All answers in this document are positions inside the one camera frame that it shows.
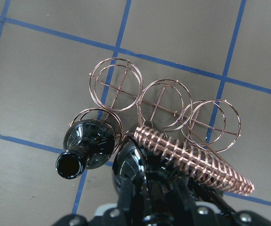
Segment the bolt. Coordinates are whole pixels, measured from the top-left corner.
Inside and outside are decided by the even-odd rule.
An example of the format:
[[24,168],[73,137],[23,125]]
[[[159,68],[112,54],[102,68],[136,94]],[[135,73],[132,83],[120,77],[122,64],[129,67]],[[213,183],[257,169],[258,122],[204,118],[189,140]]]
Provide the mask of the bolt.
[[198,207],[197,212],[201,215],[206,215],[209,213],[209,210],[207,209],[207,207],[200,206]]
[[112,218],[115,218],[115,217],[117,217],[118,215],[120,215],[120,210],[118,210],[118,209],[113,209],[113,210],[109,213],[109,215],[110,215]]
[[252,217],[247,213],[241,213],[239,217],[243,222],[252,222]]
[[74,217],[72,220],[69,222],[69,226],[76,226],[81,222],[79,217]]

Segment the spiral coil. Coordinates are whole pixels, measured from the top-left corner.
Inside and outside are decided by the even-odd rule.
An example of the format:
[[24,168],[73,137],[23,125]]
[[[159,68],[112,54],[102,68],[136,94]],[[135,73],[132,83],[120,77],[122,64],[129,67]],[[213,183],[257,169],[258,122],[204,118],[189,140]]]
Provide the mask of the spiral coil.
[[240,175],[223,159],[197,146],[165,139],[164,134],[146,126],[136,128],[134,139],[155,155],[161,154],[162,159],[168,159],[169,164],[201,184],[241,195],[254,191],[249,179]]

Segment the metal bolt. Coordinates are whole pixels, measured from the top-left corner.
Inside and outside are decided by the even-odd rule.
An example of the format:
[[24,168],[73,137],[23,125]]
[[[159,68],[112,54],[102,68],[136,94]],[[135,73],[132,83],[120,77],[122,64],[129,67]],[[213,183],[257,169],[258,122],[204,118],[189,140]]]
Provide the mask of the metal bolt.
[[115,217],[117,217],[118,215],[120,215],[120,210],[114,209],[114,210],[112,210],[112,211],[109,213],[109,215],[110,215],[112,218],[115,218]]
[[69,222],[69,226],[76,226],[81,222],[79,217],[74,217],[72,220]]
[[206,215],[209,213],[209,210],[207,209],[207,207],[200,206],[198,207],[197,212],[201,215]]
[[241,213],[239,217],[243,222],[252,222],[252,217],[247,213]]

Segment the black bottle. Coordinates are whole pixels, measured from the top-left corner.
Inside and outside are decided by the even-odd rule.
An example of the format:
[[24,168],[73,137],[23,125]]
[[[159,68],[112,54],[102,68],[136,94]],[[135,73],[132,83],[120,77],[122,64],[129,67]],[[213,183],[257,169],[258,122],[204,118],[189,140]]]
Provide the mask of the black bottle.
[[85,119],[74,123],[64,136],[64,152],[56,161],[56,171],[73,179],[85,169],[105,164],[115,146],[115,129],[103,120]]

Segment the bottle opening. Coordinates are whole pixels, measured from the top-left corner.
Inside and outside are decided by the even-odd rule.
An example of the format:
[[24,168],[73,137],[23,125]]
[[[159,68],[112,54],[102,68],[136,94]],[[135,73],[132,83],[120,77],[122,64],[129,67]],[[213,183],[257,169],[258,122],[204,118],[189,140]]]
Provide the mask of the bottle opening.
[[74,154],[62,154],[56,161],[56,170],[63,178],[73,179],[82,173],[82,165]]

